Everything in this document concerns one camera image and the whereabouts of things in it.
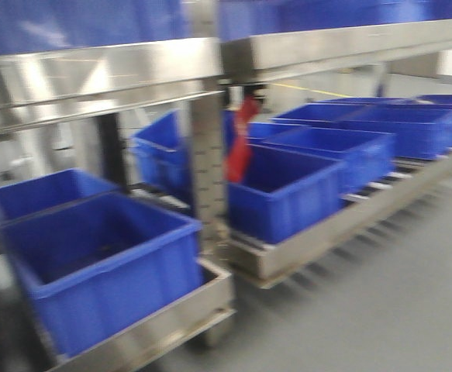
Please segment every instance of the metal shelf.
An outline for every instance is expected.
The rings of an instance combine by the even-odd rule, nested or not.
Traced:
[[[251,36],[221,48],[234,84],[263,83],[452,49],[452,19]]]
[[[0,134],[200,97],[219,61],[213,38],[0,56]]]
[[[200,288],[48,372],[131,372],[203,332],[225,332],[214,327],[235,313],[231,274],[207,260],[200,264],[206,279]]]
[[[407,171],[392,175],[393,182],[373,185],[373,192],[368,196],[350,195],[347,200],[353,203],[346,208],[278,245],[233,234],[226,259],[236,273],[253,284],[272,288],[337,244],[404,208],[451,175],[452,152],[422,166],[417,162],[399,162],[399,166]]]

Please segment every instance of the red tag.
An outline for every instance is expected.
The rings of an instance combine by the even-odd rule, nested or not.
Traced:
[[[258,112],[258,102],[253,96],[247,96],[234,116],[236,139],[231,147],[226,164],[227,180],[230,182],[241,182],[248,170],[252,156],[251,148],[247,142],[248,123]]]

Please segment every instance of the stainless steel rack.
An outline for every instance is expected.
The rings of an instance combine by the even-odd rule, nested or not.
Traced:
[[[229,262],[258,287],[271,288],[452,174],[452,152],[430,164],[401,162],[402,169],[388,182],[371,185],[369,195],[349,195],[343,211],[277,246],[234,233],[225,248],[220,52],[233,84],[255,84],[450,48],[452,19],[252,36],[222,45],[198,38],[4,56],[0,134],[183,102],[182,118],[191,128],[195,212],[204,224],[203,255]],[[206,258],[201,265],[208,281],[197,291],[52,370],[129,372],[199,333],[213,343],[233,314],[232,278]]]
[[[233,84],[267,83],[452,49],[452,19],[251,36],[221,49]]]
[[[224,70],[232,85],[269,84],[448,49],[452,49],[452,19],[259,35],[221,45]],[[386,74],[387,69],[381,69],[379,92],[385,89]],[[232,232],[223,258],[252,284],[272,288],[452,174],[452,153],[430,164],[400,161],[405,173],[392,174],[385,184],[371,184],[370,195],[347,195],[351,205],[278,245]]]
[[[56,360],[52,370],[129,372],[192,337],[202,334],[213,344],[227,332],[234,313],[232,278],[205,258],[223,239],[215,229],[226,200],[222,93],[216,87],[222,73],[219,41],[213,38],[0,56],[0,135],[97,118],[99,135],[108,144],[105,150],[112,152],[103,154],[105,168],[114,175],[123,161],[113,114],[175,102],[190,129],[195,214],[204,226],[200,265],[206,282],[93,349],[71,360]],[[124,182],[125,177],[112,180]],[[36,331],[41,329],[31,322]],[[42,334],[36,332],[37,339],[48,339]]]
[[[431,162],[397,160],[398,170],[362,192],[345,195],[348,205],[328,219],[277,245],[234,232],[228,259],[234,271],[269,289],[338,244],[385,220],[452,175],[452,150]]]

